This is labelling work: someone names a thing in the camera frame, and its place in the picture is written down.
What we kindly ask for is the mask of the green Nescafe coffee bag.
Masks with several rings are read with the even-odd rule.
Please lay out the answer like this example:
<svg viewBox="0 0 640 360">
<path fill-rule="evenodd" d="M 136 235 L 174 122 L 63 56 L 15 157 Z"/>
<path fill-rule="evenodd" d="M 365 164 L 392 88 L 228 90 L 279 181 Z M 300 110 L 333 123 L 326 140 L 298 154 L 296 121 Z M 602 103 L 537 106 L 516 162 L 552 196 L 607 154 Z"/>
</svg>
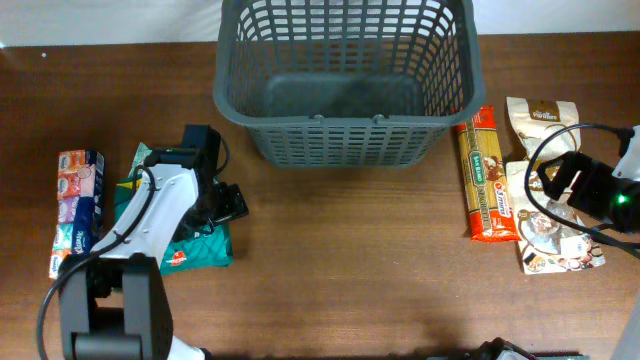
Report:
<svg viewBox="0 0 640 360">
<path fill-rule="evenodd" d="M 199 268 L 228 267 L 233 263 L 230 228 L 217 226 L 212 234 L 187 235 L 180 242 L 172 241 L 160 266 L 163 276 Z"/>
</svg>

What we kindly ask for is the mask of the teal wet wipes packet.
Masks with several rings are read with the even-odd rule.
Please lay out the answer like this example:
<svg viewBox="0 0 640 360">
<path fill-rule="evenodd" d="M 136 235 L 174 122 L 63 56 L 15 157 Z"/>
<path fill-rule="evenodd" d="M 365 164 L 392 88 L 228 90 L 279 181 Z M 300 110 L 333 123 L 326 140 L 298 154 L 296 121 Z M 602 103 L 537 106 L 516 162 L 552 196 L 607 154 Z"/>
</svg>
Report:
<svg viewBox="0 0 640 360">
<path fill-rule="evenodd" d="M 144 164 L 144 160 L 146 159 L 147 156 L 151 154 L 151 152 L 152 152 L 151 148 L 149 148 L 147 145 L 145 145 L 142 142 L 139 143 L 132 161 L 131 170 L 129 172 L 130 176 L 133 175 L 134 170 L 137 166 Z"/>
</svg>

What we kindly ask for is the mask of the Kleenex tissue multipack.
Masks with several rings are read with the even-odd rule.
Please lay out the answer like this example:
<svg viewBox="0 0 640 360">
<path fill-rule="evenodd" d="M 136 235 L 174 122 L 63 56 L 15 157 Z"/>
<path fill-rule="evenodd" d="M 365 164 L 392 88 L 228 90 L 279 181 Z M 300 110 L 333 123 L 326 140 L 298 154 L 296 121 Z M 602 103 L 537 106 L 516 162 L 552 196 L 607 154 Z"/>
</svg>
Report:
<svg viewBox="0 0 640 360">
<path fill-rule="evenodd" d="M 56 233 L 48 267 L 55 280 L 69 255 L 83 255 L 99 241 L 104 206 L 103 155 L 96 150 L 63 151 L 58 155 Z"/>
</svg>

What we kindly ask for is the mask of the grey plastic basket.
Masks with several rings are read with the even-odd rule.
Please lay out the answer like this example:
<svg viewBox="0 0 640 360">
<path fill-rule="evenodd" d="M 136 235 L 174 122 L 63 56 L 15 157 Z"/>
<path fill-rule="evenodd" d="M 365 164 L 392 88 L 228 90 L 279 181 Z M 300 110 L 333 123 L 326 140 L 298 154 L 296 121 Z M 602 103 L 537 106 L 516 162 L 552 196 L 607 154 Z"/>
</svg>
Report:
<svg viewBox="0 0 640 360">
<path fill-rule="evenodd" d="M 274 165 L 411 166 L 485 101 L 470 0 L 221 10 L 215 104 Z"/>
</svg>

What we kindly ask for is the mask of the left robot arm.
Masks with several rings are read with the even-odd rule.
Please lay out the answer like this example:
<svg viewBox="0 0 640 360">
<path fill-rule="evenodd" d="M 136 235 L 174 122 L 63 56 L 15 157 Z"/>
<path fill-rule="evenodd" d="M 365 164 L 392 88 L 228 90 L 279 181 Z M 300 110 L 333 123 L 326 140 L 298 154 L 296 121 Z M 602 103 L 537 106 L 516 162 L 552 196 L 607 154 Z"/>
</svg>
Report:
<svg viewBox="0 0 640 360">
<path fill-rule="evenodd" d="M 160 267 L 178 233 L 215 230 L 249 213 L 236 184 L 218 181 L 230 152 L 209 125 L 188 125 L 177 147 L 152 149 L 133 172 L 133 196 L 89 252 L 71 255 L 43 300 L 37 345 L 51 300 L 59 307 L 66 359 L 209 359 L 179 339 Z"/>
</svg>

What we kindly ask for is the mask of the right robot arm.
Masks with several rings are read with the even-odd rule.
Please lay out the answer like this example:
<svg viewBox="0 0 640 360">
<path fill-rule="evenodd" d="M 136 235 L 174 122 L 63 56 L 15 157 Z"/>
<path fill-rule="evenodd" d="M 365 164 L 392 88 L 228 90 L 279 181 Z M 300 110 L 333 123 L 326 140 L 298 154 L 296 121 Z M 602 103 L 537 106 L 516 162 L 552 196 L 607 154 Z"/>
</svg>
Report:
<svg viewBox="0 0 640 360">
<path fill-rule="evenodd" d="M 573 130 L 589 128 L 610 132 L 618 138 L 620 160 L 614 167 L 596 161 L 578 151 L 569 151 L 551 160 L 538 162 L 537 158 L 553 140 Z M 565 220 L 542 206 L 532 195 L 529 185 L 524 186 L 528 200 L 544 215 L 574 230 L 586 233 L 599 244 L 639 257 L 637 243 L 617 240 L 605 232 L 622 234 L 639 232 L 639 127 L 616 128 L 600 124 L 577 124 L 558 130 L 541 142 L 530 157 L 525 170 L 529 177 L 535 172 L 547 197 L 557 200 L 565 189 L 571 190 L 567 204 L 598 220 L 599 225 L 585 227 Z"/>
</svg>

